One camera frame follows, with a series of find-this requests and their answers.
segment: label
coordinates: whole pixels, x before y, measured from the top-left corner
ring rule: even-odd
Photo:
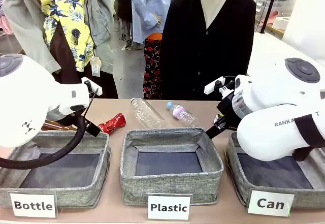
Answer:
[[[259,215],[290,216],[295,195],[252,191],[248,213]]]
[[[184,108],[182,106],[176,106],[175,109],[173,110],[173,116],[175,116],[176,118],[178,117],[178,114],[184,110]]]
[[[91,74],[95,77],[101,76],[101,66],[102,62],[98,57],[93,57],[90,61],[91,65]]]
[[[55,195],[10,193],[15,216],[56,218]]]
[[[148,196],[148,219],[188,220],[191,197]]]

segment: empty bottle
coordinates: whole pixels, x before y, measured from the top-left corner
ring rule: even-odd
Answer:
[[[131,106],[136,118],[144,127],[149,129],[166,127],[166,122],[162,116],[144,99],[133,98]]]
[[[189,113],[184,107],[172,102],[167,103],[167,108],[178,120],[184,122],[187,126],[196,126],[197,118]]]

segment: black metal pole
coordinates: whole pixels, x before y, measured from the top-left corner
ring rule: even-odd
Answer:
[[[261,34],[264,34],[264,30],[265,30],[266,24],[268,23],[268,20],[269,20],[270,14],[271,14],[271,10],[272,10],[272,7],[273,7],[273,3],[274,3],[274,0],[271,0],[270,5],[269,5],[269,8],[268,8],[268,12],[266,13],[266,17],[264,19],[263,26],[262,26],[262,28],[260,30],[260,33]]]

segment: pineapple print shirt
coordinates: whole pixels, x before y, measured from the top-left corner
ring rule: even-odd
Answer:
[[[83,8],[86,0],[40,0],[45,15],[45,42],[49,46],[58,22],[75,58],[76,71],[83,72],[91,60],[94,43]]]

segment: red floral pants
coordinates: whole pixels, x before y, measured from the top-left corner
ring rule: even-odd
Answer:
[[[161,99],[161,79],[160,79],[160,44],[161,40],[146,39],[144,42],[144,58],[146,69],[143,79],[144,99]]]

